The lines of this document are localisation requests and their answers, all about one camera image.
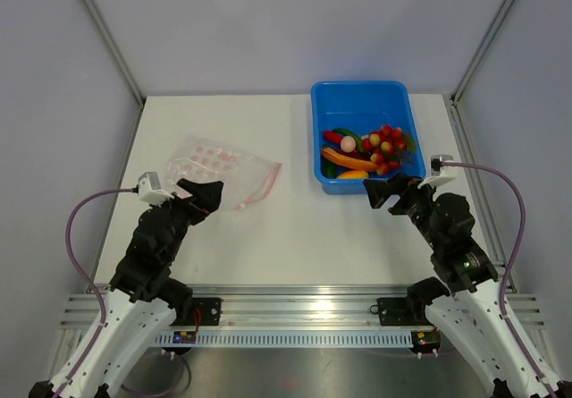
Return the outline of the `orange toy fruit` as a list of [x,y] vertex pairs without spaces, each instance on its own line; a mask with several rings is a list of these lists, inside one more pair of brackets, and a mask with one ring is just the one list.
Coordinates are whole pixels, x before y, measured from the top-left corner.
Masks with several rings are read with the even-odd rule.
[[337,176],[338,180],[357,180],[357,179],[366,179],[369,177],[368,171],[363,170],[348,170],[343,173],[340,173]]

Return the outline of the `clear zip top bag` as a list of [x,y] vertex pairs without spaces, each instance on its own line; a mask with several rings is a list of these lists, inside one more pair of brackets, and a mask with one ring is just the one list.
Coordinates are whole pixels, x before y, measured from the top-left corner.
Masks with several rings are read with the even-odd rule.
[[180,197],[187,193],[180,179],[195,183],[223,182],[222,210],[241,210],[265,199],[282,165],[219,141],[189,136],[177,147],[165,168],[163,183]]

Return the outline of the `red toy grape bunch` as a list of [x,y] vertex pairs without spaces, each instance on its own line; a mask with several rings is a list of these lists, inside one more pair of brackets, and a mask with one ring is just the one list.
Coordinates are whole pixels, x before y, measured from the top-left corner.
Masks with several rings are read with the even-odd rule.
[[378,176],[386,176],[415,164],[417,142],[400,127],[384,124],[379,130],[362,136],[357,146],[375,165]]

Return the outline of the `small peach toy ball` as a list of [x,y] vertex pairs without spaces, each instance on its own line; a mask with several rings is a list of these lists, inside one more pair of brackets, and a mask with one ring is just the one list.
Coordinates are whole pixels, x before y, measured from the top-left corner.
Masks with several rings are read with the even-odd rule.
[[344,136],[340,141],[340,148],[343,152],[353,152],[357,147],[355,139],[351,136]]

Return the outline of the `orange toy croissant bread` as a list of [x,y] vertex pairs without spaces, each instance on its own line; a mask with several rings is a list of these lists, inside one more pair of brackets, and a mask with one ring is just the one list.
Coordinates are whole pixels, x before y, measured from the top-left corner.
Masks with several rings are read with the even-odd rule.
[[353,157],[348,157],[338,153],[333,148],[322,148],[321,156],[338,166],[342,166],[352,170],[375,172],[377,169],[377,164],[369,160],[362,160]]

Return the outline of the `green toy chili pepper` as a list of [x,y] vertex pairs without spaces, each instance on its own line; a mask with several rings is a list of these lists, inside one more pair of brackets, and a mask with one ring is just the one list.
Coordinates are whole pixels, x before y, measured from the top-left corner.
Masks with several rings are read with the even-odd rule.
[[355,142],[356,142],[356,148],[357,149],[361,149],[361,143],[362,143],[362,139],[353,131],[350,131],[348,129],[344,129],[344,128],[335,128],[333,129],[334,132],[342,135],[342,136],[349,136],[351,137]]

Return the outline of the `red toy chili pepper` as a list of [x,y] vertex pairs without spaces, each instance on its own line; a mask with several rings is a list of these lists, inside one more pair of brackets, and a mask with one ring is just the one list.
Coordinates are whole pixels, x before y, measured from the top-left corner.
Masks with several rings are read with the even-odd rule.
[[333,144],[334,146],[339,146],[344,138],[343,135],[339,134],[338,132],[335,131],[324,131],[322,133],[322,136],[324,138],[325,141]]

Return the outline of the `blue plastic bin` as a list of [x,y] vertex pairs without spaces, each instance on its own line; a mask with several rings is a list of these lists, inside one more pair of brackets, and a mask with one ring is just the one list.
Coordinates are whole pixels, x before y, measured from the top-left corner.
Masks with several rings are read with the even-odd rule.
[[415,164],[404,166],[401,172],[426,176],[425,163],[419,146],[416,125],[410,106],[408,91],[397,81],[323,81],[311,89],[314,172],[322,189],[329,195],[353,195],[365,191],[363,183],[357,180],[324,178],[321,172],[322,148],[337,146],[324,140],[324,131],[344,128],[360,138],[371,131],[379,130],[384,124],[400,127],[409,132],[417,142]]

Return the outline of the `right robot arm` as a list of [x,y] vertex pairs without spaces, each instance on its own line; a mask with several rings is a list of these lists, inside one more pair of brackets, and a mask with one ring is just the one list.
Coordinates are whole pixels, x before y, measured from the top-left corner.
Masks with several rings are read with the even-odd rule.
[[364,186],[373,208],[397,197],[390,213],[407,216],[433,251],[436,275],[408,287],[408,317],[444,333],[491,397],[569,397],[571,384],[536,349],[509,305],[506,280],[473,239],[466,198],[437,195],[406,174]]

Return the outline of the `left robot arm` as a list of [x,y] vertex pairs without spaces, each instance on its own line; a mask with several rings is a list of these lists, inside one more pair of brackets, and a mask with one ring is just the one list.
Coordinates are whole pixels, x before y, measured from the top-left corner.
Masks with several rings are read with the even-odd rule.
[[164,190],[157,173],[147,172],[127,190],[148,208],[106,293],[78,264],[72,243],[65,243],[70,261],[96,295],[98,316],[73,355],[51,379],[33,385],[29,396],[114,397],[155,338],[191,318],[193,291],[171,277],[171,267],[189,228],[219,209],[223,182],[180,179],[176,185],[186,197]]

